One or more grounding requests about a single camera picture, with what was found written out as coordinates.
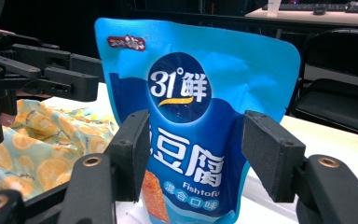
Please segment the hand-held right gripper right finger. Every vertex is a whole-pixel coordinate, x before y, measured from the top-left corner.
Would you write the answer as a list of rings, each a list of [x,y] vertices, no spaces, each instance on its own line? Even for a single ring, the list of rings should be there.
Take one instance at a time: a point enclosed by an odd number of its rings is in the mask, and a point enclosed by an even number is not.
[[[291,203],[293,172],[303,163],[306,146],[268,115],[246,111],[242,153],[275,203]]]

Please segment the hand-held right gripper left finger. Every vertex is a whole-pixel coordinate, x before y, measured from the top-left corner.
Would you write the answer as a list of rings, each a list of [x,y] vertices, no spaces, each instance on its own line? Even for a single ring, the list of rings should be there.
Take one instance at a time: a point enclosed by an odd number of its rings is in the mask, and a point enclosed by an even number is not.
[[[128,115],[104,153],[111,161],[114,200],[138,202],[150,157],[149,111]]]

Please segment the orange print cloth bag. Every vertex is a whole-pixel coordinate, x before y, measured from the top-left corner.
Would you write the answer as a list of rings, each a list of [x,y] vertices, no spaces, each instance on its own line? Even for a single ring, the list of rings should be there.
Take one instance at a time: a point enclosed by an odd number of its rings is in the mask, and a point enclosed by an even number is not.
[[[67,182],[75,162],[104,152],[118,130],[113,116],[85,106],[70,110],[19,100],[17,107],[0,144],[0,190],[17,190],[24,200]]]

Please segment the blue snack packet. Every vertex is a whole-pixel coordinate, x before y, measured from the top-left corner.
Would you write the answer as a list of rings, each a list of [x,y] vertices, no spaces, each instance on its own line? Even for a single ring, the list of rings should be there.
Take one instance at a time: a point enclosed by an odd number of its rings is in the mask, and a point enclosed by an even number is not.
[[[249,162],[243,115],[281,120],[300,56],[263,35],[170,21],[100,18],[94,24],[118,122],[149,113],[142,186],[151,224],[234,224]]]

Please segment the white table mat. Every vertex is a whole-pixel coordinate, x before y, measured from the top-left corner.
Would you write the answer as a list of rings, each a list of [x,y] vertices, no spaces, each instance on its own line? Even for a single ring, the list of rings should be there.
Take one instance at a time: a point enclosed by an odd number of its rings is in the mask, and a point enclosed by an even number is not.
[[[304,153],[291,187],[303,222],[358,224],[358,180],[343,162]],[[115,202],[109,156],[90,154],[75,164],[58,224],[116,224]]]

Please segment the black folding chair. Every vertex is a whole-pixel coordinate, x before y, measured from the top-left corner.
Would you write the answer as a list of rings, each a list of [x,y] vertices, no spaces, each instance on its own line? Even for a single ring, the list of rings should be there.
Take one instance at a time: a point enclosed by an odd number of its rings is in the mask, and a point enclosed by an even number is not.
[[[329,30],[306,42],[287,113],[358,134],[358,29]]]

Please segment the small white box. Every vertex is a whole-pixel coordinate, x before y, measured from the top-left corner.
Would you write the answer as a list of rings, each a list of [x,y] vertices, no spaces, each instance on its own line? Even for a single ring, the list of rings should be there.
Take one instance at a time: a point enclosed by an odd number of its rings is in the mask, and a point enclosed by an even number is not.
[[[282,0],[268,0],[267,16],[276,17],[278,15]]]

